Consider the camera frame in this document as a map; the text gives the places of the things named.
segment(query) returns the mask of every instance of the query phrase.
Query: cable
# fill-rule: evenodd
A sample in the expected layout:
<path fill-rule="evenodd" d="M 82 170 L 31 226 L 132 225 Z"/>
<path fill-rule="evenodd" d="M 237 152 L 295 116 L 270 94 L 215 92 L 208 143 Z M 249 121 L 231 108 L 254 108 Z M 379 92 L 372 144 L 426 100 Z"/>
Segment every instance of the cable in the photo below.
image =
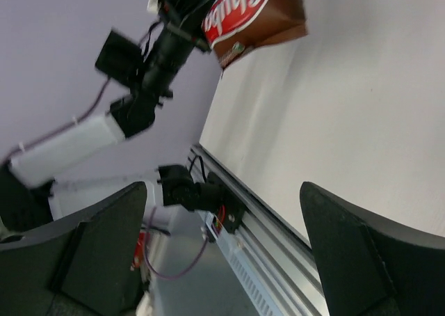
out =
<path fill-rule="evenodd" d="M 153 223 L 153 218 L 154 218 L 154 214 L 156 213 L 156 210 L 157 210 L 157 207 L 153 207 L 152 213 L 150 214 L 149 219 L 148 219 L 147 231 L 149 231 L 150 226 Z M 185 276 L 197 264 L 197 262 L 201 259 L 202 255 L 204 254 L 206 246 L 207 246 L 207 244 L 209 242 L 209 238 L 208 237 L 205 238 L 204 243 L 203 243 L 203 245 L 202 245 L 202 247 L 200 249 L 200 252 L 197 254 L 196 258 L 191 262 L 191 264 L 187 268 L 185 268 L 185 270 L 183 270 L 181 273 L 179 273 L 179 274 L 177 274 L 175 276 L 165 276 L 163 274 L 160 274 L 157 270 L 155 270 L 153 268 L 153 266 L 150 264 L 150 261 L 148 259 L 148 257 L 149 257 L 148 251 L 147 251 L 147 249 L 148 249 L 148 241 L 149 241 L 149 239 L 147 238 L 147 234 L 145 234 L 145 241 L 143 243 L 143 254 L 144 254 L 145 264 L 147 265 L 149 270 L 155 276 L 157 276 L 158 278 L 163 279 L 163 280 L 172 281 L 172 280 L 177 280 L 177 279 Z"/>
<path fill-rule="evenodd" d="M 155 21 L 153 24 L 150 25 L 150 28 L 148 29 L 148 32 L 146 34 L 144 34 L 144 36 L 139 40 L 138 42 L 138 46 L 141 47 L 142 44 L 144 43 L 144 41 L 146 39 L 148 39 L 147 44 L 145 45 L 145 49 L 147 49 L 149 47 L 149 42 L 150 42 L 150 38 L 152 35 L 152 31 L 160 24 L 160 20 Z M 102 87 L 100 88 L 97 97 L 95 99 L 95 101 L 90 105 L 90 107 L 83 113 L 81 114 L 81 116 L 79 118 L 77 118 L 76 120 L 73 120 L 70 123 L 65 123 L 64 125 L 60 126 L 59 128 L 56 128 L 55 130 L 53 130 L 52 132 L 49 132 L 48 134 L 45 134 L 44 136 L 33 140 L 27 144 L 19 144 L 16 147 L 12 148 L 7 155 L 4 156 L 4 158 L 1 160 L 1 165 L 4 165 L 6 163 L 8 163 L 8 161 L 12 158 L 12 156 L 21 153 L 25 150 L 31 149 L 33 147 L 35 147 L 36 145 L 39 145 L 45 141 L 48 141 L 50 139 L 52 139 L 53 137 L 62 134 L 63 132 L 66 132 L 67 130 L 73 128 L 74 126 L 76 126 L 77 124 L 83 122 L 87 117 L 89 117 L 97 108 L 97 106 L 99 105 L 99 103 L 101 102 L 103 96 L 104 96 L 104 92 L 105 89 L 108 87 L 108 85 L 110 84 L 111 78 L 108 77 L 105 82 L 102 84 Z"/>
<path fill-rule="evenodd" d="M 194 158 L 192 159 L 192 162 L 190 163 L 190 168 L 188 168 L 188 172 L 192 173 L 192 170 L 193 170 L 193 167 L 195 165 L 196 159 L 200 160 L 202 179 L 204 180 L 204 182 L 207 182 L 206 171 L 205 171 L 205 168 L 204 168 L 204 160 L 202 159 L 202 156 L 200 156 L 200 155 L 194 156 Z"/>

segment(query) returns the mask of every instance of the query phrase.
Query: gray wall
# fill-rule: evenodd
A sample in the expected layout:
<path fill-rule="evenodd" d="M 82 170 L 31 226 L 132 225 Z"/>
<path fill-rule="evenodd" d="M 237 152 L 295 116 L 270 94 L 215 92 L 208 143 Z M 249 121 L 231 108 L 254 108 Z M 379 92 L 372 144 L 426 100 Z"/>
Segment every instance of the gray wall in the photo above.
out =
<path fill-rule="evenodd" d="M 134 40 L 155 19 L 148 0 L 0 0 L 0 152 L 81 114 L 104 77 L 94 63 L 112 27 Z M 173 101 L 136 139 L 104 150 L 60 176 L 77 179 L 183 162 L 199 139 L 220 69 L 195 52 L 172 85 Z M 112 85 L 98 111 L 125 94 Z"/>

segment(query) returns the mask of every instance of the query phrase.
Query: gray floor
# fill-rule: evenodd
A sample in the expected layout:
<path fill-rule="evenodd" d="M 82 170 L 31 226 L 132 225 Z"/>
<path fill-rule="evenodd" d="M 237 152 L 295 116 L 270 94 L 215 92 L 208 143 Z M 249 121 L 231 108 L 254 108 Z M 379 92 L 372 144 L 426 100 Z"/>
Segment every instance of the gray floor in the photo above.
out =
<path fill-rule="evenodd" d="M 202 245 L 201 218 L 181 210 L 176 216 L 160 271 L 174 275 L 187 267 Z M 215 244 L 196 267 L 177 281 L 158 281 L 163 315 L 257 316 L 232 269 Z"/>

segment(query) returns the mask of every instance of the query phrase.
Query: snack bag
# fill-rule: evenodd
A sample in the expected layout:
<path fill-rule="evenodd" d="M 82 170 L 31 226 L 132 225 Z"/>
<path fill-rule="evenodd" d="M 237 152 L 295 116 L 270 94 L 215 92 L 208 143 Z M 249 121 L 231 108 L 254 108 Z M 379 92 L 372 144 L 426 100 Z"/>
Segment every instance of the snack bag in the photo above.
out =
<path fill-rule="evenodd" d="M 303 0 L 216 0 L 202 28 L 223 69 L 255 48 L 307 35 Z"/>

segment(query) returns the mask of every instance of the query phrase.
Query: wall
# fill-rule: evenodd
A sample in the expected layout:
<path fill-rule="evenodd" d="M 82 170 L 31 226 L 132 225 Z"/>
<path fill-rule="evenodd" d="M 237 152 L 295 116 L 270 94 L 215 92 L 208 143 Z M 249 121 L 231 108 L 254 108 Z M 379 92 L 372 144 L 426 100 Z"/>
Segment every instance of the wall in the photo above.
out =
<path fill-rule="evenodd" d="M 104 77 L 95 60 L 112 27 L 139 39 L 155 16 L 148 0 L 0 0 L 0 152 L 80 115 Z M 198 140 L 219 78 L 213 55 L 194 52 L 178 74 L 173 101 L 143 135 L 62 174 L 77 179 L 143 172 L 183 162 Z M 98 112 L 125 94 L 113 84 Z"/>
<path fill-rule="evenodd" d="M 233 64 L 200 140 L 303 238 L 312 181 L 445 236 L 444 0 L 305 0 L 309 35 Z"/>

